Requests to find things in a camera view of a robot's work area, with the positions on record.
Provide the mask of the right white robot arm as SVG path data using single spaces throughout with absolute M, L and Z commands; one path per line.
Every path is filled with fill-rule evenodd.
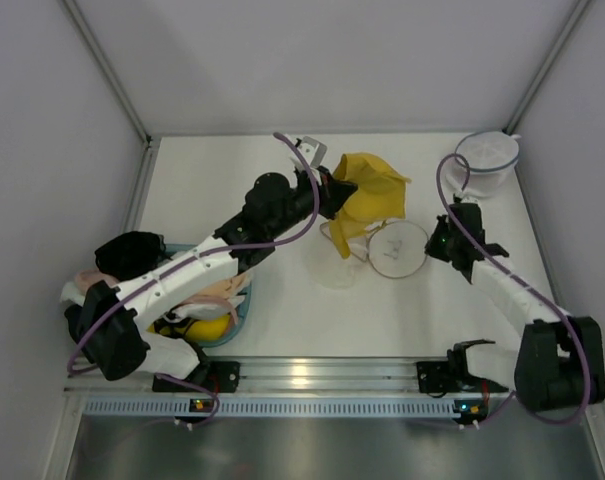
M 569 314 L 517 276 L 508 252 L 486 243 L 477 204 L 460 199 L 449 204 L 446 214 L 438 216 L 425 252 L 482 291 L 520 339 L 515 350 L 489 339 L 456 343 L 447 358 L 458 378 L 483 379 L 512 390 L 531 412 L 604 401 L 599 324 L 590 316 Z

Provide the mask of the beige mesh laundry bag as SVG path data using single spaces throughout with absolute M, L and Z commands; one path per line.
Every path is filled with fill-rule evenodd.
M 324 222 L 307 245 L 303 259 L 315 282 L 329 289 L 347 289 L 368 270 L 389 280 L 415 274 L 425 263 L 427 240 L 427 232 L 411 221 L 383 222 L 350 239 L 349 256 L 344 258 L 333 242 L 329 224 Z

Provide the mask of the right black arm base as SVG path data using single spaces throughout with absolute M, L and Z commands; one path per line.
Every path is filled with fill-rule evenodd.
M 428 360 L 416 363 L 419 392 L 443 397 L 453 393 L 480 393 L 482 381 L 471 377 L 454 361 Z

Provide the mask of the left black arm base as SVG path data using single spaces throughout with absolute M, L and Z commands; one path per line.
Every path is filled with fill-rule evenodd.
M 240 381 L 241 364 L 236 361 L 205 360 L 184 380 L 170 381 L 156 375 L 152 391 L 158 393 L 200 392 L 234 393 Z

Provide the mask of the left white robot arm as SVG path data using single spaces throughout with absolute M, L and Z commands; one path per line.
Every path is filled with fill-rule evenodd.
M 261 175 L 241 211 L 199 246 L 115 287 L 100 281 L 88 289 L 77 345 L 106 380 L 136 371 L 187 380 L 204 371 L 206 357 L 194 346 L 148 329 L 192 295 L 257 266 L 299 223 L 334 218 L 357 190 L 324 167 L 298 172 L 296 178 L 292 187 L 279 173 Z

